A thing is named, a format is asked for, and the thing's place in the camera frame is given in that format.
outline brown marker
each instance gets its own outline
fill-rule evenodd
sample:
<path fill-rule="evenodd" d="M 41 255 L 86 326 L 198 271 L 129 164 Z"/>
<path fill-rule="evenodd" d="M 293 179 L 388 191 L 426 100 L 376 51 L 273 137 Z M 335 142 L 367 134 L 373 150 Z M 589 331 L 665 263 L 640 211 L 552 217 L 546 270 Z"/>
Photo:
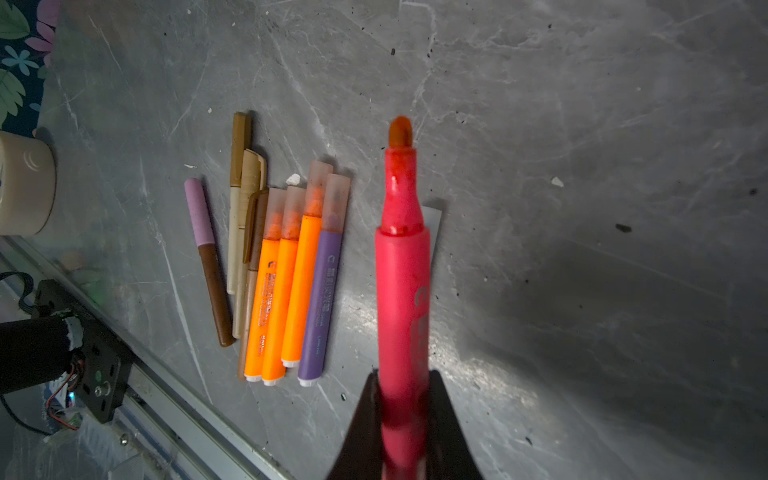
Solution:
<path fill-rule="evenodd" d="M 250 317 L 253 312 L 253 302 L 256 299 L 256 280 L 259 275 L 259 258 L 261 258 L 261 240 L 264 236 L 266 219 L 266 203 L 270 191 L 262 190 L 250 196 L 245 226 L 245 249 L 243 263 L 247 264 L 245 281 L 245 308 L 243 315 L 243 336 L 240 338 L 240 361 L 237 363 L 237 378 L 245 381 L 245 358 L 248 352 L 248 336 L 250 335 Z"/>
<path fill-rule="evenodd" d="M 187 206 L 192 218 L 192 230 L 197 244 L 197 252 L 203 261 L 203 274 L 205 275 L 205 283 L 208 285 L 210 306 L 214 312 L 219 345 L 230 346 L 235 343 L 232 336 L 230 304 L 227 299 L 227 289 L 221 276 L 214 229 L 210 225 L 210 214 L 203 193 L 203 185 L 197 178 L 191 178 L 184 182 L 184 191 L 187 193 Z"/>

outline translucent marker cap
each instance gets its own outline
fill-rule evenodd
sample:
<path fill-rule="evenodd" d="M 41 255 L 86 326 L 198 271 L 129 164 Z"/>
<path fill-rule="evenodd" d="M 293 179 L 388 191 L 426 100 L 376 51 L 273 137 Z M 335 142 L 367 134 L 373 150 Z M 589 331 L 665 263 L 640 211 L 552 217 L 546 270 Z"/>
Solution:
<path fill-rule="evenodd" d="M 286 211 L 283 215 L 283 238 L 298 240 L 301 231 L 301 216 L 304 211 L 306 190 L 300 187 L 288 187 Z"/>
<path fill-rule="evenodd" d="M 326 198 L 323 202 L 321 228 L 330 232 L 343 233 L 346 219 L 346 201 L 349 199 L 349 178 L 329 174 L 326 181 Z"/>
<path fill-rule="evenodd" d="M 306 203 L 304 214 L 311 217 L 323 215 L 323 196 L 326 193 L 328 174 L 333 173 L 333 165 L 321 161 L 313 161 L 310 165 L 310 181 L 306 184 Z"/>
<path fill-rule="evenodd" d="M 266 219 L 264 221 L 265 240 L 280 240 L 287 194 L 288 192 L 285 190 L 270 188 L 270 200 L 266 204 Z"/>

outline green leaf print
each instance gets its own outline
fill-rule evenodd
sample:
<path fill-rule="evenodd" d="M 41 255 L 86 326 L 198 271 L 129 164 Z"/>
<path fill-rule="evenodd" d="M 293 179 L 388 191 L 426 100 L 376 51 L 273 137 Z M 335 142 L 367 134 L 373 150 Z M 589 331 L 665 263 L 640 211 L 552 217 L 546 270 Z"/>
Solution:
<path fill-rule="evenodd" d="M 0 127 L 8 114 L 18 113 L 16 105 L 21 107 L 24 104 L 22 95 L 26 95 L 24 85 L 10 71 L 0 68 Z"/>
<path fill-rule="evenodd" d="M 9 5 L 7 0 L 0 0 L 0 38 L 15 40 L 28 35 L 29 23 L 21 10 Z"/>

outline floral fabric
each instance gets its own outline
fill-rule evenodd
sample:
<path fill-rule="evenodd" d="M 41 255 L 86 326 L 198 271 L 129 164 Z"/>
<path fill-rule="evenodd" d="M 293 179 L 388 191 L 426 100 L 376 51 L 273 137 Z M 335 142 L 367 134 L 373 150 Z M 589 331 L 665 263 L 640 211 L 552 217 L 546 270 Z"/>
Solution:
<path fill-rule="evenodd" d="M 0 129 L 32 136 L 61 0 L 0 0 Z"/>

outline highlighter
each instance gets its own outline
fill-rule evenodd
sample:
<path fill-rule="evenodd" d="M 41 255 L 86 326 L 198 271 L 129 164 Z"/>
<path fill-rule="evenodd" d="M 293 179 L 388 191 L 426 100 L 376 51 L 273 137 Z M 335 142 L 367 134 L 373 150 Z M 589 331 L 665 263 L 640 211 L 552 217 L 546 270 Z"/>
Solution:
<path fill-rule="evenodd" d="M 264 237 L 264 221 L 266 219 L 266 203 L 269 191 L 262 190 L 250 196 L 248 202 L 247 223 L 245 227 L 245 250 L 243 263 L 246 264 L 245 307 L 243 316 L 243 336 L 240 338 L 240 358 L 237 362 L 237 378 L 245 382 L 245 358 L 248 353 L 248 336 L 250 335 L 250 316 L 253 312 L 253 301 L 256 299 L 256 281 L 259 274 L 259 258 L 261 257 L 261 240 Z"/>
<path fill-rule="evenodd" d="M 197 244 L 200 260 L 203 262 L 203 274 L 208 286 L 210 306 L 214 314 L 219 345 L 230 346 L 235 341 L 232 337 L 230 304 L 227 302 L 227 292 L 221 277 L 214 229 L 210 225 L 210 214 L 208 204 L 205 201 L 205 193 L 203 193 L 203 184 L 197 178 L 190 178 L 184 182 L 184 192 L 187 194 L 187 206 L 192 218 L 194 241 Z"/>
<path fill-rule="evenodd" d="M 286 191 L 270 188 L 270 201 L 266 205 L 264 239 L 261 241 L 259 273 L 256 279 L 255 300 L 250 316 L 250 332 L 245 358 L 245 379 L 249 382 L 261 380 L 264 366 L 266 332 L 272 313 L 275 279 L 277 277 L 277 256 L 280 252 L 280 232 L 283 229 L 283 211 L 286 206 Z"/>
<path fill-rule="evenodd" d="M 427 426 L 430 239 L 406 117 L 397 117 L 389 129 L 384 172 L 384 211 L 376 229 L 383 478 L 416 478 Z"/>
<path fill-rule="evenodd" d="M 323 202 L 323 222 L 317 242 L 317 258 L 312 281 L 310 307 L 306 314 L 304 348 L 299 363 L 299 383 L 311 386 L 323 373 L 326 361 L 326 344 L 333 294 L 336 292 L 336 277 L 339 272 L 341 238 L 346 218 L 346 203 L 349 199 L 349 178 L 330 174 L 326 180 L 326 195 Z"/>
<path fill-rule="evenodd" d="M 283 338 L 286 331 L 286 317 L 290 291 L 293 285 L 293 270 L 296 265 L 296 255 L 299 251 L 301 217 L 304 211 L 306 190 L 298 187 L 288 187 L 285 213 L 283 214 L 282 238 L 280 238 L 280 254 L 277 257 L 277 279 L 272 303 L 270 325 L 266 333 L 266 348 L 264 351 L 264 367 L 261 379 L 264 385 L 272 386 L 286 374 L 286 367 L 280 360 L 283 351 Z"/>
<path fill-rule="evenodd" d="M 246 223 L 250 196 L 259 190 L 261 183 L 261 163 L 263 158 L 254 151 L 243 153 L 243 176 L 240 182 L 240 205 L 237 212 L 237 272 L 235 274 L 235 314 L 232 323 L 232 335 L 242 338 L 243 310 L 245 309 L 245 280 L 247 265 L 243 264 L 243 250 L 246 237 Z"/>
<path fill-rule="evenodd" d="M 312 278 L 315 274 L 317 242 L 323 216 L 323 196 L 326 179 L 333 172 L 333 165 L 315 160 L 310 165 L 310 178 L 306 186 L 304 216 L 301 219 L 299 251 L 296 254 L 296 268 L 293 271 L 293 285 L 290 290 L 286 334 L 283 338 L 283 365 L 293 367 L 301 360 L 301 346 L 304 344 L 306 312 L 310 307 Z"/>
<path fill-rule="evenodd" d="M 232 160 L 230 164 L 230 236 L 227 249 L 227 293 L 235 294 L 237 276 L 237 213 L 240 209 L 240 184 L 243 180 L 243 152 L 250 145 L 250 116 L 235 112 L 232 120 Z"/>

